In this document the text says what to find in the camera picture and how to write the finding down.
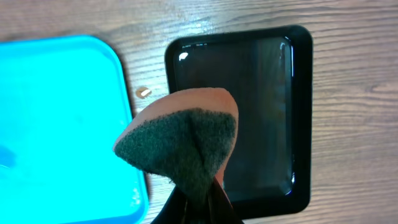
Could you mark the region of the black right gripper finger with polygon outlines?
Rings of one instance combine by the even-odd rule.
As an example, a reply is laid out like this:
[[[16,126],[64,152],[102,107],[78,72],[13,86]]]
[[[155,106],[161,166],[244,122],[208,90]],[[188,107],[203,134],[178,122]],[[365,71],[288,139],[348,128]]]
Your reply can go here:
[[[175,187],[152,224],[243,224],[224,190],[214,179],[205,204],[197,210],[186,195]]]

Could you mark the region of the red sponge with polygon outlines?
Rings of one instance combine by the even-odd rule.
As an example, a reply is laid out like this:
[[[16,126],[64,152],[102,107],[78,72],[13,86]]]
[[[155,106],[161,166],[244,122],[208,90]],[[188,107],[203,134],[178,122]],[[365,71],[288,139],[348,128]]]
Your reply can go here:
[[[171,179],[196,207],[222,179],[238,132],[238,106],[224,88],[192,88],[143,109],[113,151],[144,172]]]

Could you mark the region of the teal plastic tray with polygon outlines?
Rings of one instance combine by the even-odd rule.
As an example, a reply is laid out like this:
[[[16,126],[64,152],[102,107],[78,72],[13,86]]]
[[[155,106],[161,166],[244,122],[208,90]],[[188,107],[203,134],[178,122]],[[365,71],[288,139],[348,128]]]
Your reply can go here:
[[[1,223],[140,223],[144,174],[113,152],[132,121],[115,51],[91,35],[1,44]]]

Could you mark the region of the black tray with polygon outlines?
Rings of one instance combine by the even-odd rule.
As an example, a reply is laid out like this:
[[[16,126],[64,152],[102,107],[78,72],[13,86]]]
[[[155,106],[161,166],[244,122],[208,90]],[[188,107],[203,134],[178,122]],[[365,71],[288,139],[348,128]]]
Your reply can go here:
[[[310,202],[313,39],[298,25],[183,37],[165,51],[169,91],[224,88],[239,131],[223,188],[243,220]]]

